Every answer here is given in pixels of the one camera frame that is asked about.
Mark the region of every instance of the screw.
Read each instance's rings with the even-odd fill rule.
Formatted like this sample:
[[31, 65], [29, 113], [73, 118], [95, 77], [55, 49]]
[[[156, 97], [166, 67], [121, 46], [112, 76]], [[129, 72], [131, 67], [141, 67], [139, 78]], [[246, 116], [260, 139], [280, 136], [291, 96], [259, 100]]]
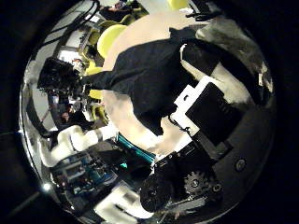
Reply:
[[198, 185], [199, 185], [199, 181], [198, 181], [197, 179], [194, 179], [194, 180], [192, 181], [192, 183], [191, 183], [191, 186], [192, 186], [193, 188], [198, 187]]
[[220, 184], [217, 184], [213, 187], [213, 191], [214, 192], [219, 192], [221, 190], [221, 185]]
[[238, 172], [242, 172], [246, 167], [246, 161], [244, 159], [240, 159], [235, 163], [235, 169]]
[[150, 197], [156, 196], [156, 194], [157, 194], [157, 191], [155, 189], [152, 189], [152, 190], [149, 191], [149, 196]]

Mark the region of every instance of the wire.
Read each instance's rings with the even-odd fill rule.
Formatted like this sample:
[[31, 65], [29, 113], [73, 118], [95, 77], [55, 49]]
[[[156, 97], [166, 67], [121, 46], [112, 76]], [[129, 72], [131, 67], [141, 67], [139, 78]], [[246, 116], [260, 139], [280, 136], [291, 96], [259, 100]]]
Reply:
[[95, 3], [93, 2], [92, 6], [91, 6], [86, 12], [84, 12], [81, 16], [79, 16], [78, 18], [76, 18], [74, 21], [72, 21], [71, 23], [69, 23], [69, 24], [67, 24], [67, 25], [64, 25], [64, 26], [62, 26], [62, 27], [60, 27], [60, 28], [57, 28], [57, 29], [55, 29], [55, 30], [52, 30], [51, 32], [49, 32], [49, 34], [53, 34], [53, 33], [56, 33], [56, 32], [58, 32], [58, 31], [60, 31], [60, 30], [63, 30], [64, 28], [66, 28], [66, 27], [68, 27], [68, 26], [74, 24], [75, 22], [81, 22], [81, 21], [83, 21], [83, 19], [87, 16], [87, 14], [93, 9], [94, 4], [95, 4]]
[[42, 47], [45, 47], [45, 46], [47, 46], [47, 45], [49, 45], [49, 44], [51, 44], [51, 43], [54, 43], [54, 42], [56, 42], [57, 40], [60, 40], [61, 38], [63, 38], [63, 37], [66, 37], [66, 36], [68, 36], [68, 35], [70, 35], [71, 33], [73, 33], [74, 31], [76, 31], [80, 26], [82, 26], [82, 25], [84, 25], [86, 22], [88, 22], [88, 21], [90, 21], [91, 19], [92, 19], [92, 17], [96, 14], [96, 12], [100, 9], [100, 4], [98, 3], [98, 1], [96, 1], [96, 0], [93, 0], [94, 1], [94, 3], [96, 4], [96, 9], [95, 9], [95, 11], [94, 11], [94, 13], [86, 20], [86, 21], [84, 21], [83, 23], [80, 23], [79, 25], [77, 25], [74, 29], [72, 29], [72, 30], [70, 30], [70, 31], [68, 31], [68, 32], [65, 32], [63, 35], [61, 35], [61, 36], [59, 36], [59, 37], [57, 37], [57, 38], [54, 38], [54, 39], [52, 39], [52, 40], [49, 40], [49, 41], [47, 41], [47, 42], [45, 42], [45, 43], [43, 43], [42, 45], [40, 45], [40, 49], [42, 48]]

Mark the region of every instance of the chair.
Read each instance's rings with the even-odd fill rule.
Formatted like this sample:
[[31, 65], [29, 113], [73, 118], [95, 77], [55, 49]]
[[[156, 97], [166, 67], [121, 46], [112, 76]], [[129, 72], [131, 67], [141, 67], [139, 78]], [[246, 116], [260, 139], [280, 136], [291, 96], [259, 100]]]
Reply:
[[[90, 90], [89, 96], [92, 97], [93, 99], [103, 101], [102, 91]], [[94, 119], [101, 119], [105, 124], [108, 123], [108, 120], [107, 120], [107, 117], [105, 114], [105, 108], [102, 105], [100, 105], [100, 106], [93, 105], [92, 112], [93, 112]]]
[[188, 7], [188, 0], [167, 0], [169, 6], [172, 10], [180, 10], [182, 8]]
[[90, 76], [90, 75], [94, 75], [94, 74], [97, 74], [99, 72], [102, 72], [102, 67], [97, 67], [95, 65], [95, 62], [94, 61], [89, 61], [89, 66], [88, 68], [85, 70], [85, 73], [87, 76]]
[[104, 59], [107, 57], [114, 40], [125, 28], [125, 25], [116, 24], [106, 28], [106, 30], [101, 34], [97, 41], [97, 51]]

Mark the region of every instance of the black gear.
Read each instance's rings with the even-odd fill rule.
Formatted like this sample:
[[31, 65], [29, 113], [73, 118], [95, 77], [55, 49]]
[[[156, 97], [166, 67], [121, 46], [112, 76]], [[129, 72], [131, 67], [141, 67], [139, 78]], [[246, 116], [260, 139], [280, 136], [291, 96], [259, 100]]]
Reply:
[[191, 172], [184, 178], [185, 189], [188, 194], [198, 195], [209, 189], [208, 179], [204, 173]]

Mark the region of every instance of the white table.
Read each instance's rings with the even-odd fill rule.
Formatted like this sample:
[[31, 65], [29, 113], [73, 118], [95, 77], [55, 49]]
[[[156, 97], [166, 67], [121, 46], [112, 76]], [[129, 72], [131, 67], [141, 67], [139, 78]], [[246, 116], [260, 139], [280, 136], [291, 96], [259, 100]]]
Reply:
[[[110, 71], [122, 51], [139, 44], [170, 37], [169, 28], [182, 29], [191, 24], [199, 24], [194, 18], [186, 18], [184, 12], [168, 11], [149, 14], [129, 25], [113, 43], [103, 70]], [[184, 133], [162, 119], [164, 135], [157, 137], [145, 128], [133, 113], [131, 99], [113, 91], [103, 91], [106, 112], [120, 132], [133, 144], [147, 151], [168, 154], [182, 140]]]

